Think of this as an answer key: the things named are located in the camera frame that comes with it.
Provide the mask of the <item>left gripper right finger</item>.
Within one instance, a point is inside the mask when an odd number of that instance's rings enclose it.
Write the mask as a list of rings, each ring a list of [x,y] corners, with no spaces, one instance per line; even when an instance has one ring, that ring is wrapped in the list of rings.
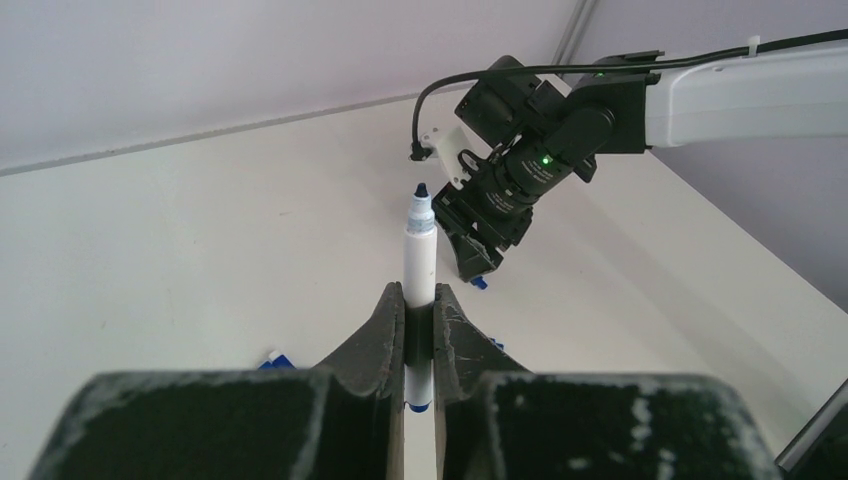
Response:
[[[470,398],[486,372],[525,369],[469,321],[450,285],[437,284],[435,294],[433,375],[438,406]]]

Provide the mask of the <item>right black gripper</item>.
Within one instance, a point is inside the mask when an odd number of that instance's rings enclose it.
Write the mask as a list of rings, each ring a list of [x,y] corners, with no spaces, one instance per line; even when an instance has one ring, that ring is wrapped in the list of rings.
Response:
[[[496,271],[501,252],[523,240],[533,217],[534,197],[487,186],[444,186],[433,200],[439,226],[454,251],[458,276],[471,282]]]

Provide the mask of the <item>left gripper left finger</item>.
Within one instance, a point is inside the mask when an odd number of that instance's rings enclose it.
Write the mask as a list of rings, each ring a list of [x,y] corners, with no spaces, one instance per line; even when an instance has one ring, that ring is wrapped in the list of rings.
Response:
[[[401,396],[404,386],[405,302],[401,284],[388,283],[370,317],[316,367],[331,372],[359,397]]]

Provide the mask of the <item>white marker pen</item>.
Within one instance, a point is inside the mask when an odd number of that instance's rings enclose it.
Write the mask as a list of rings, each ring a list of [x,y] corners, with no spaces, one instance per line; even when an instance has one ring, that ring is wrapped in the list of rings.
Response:
[[[402,293],[405,306],[405,403],[425,412],[433,400],[433,307],[436,296],[438,232],[432,197],[417,185],[404,230]]]

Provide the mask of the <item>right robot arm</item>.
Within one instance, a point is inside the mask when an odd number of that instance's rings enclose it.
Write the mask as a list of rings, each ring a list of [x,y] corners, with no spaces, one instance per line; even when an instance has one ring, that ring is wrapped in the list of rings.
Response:
[[[456,106],[460,126],[421,139],[446,171],[434,209],[461,280],[494,272],[541,197],[569,175],[590,181],[600,155],[847,132],[843,45],[746,47],[667,72],[657,59],[655,51],[604,58],[563,93],[504,56]]]

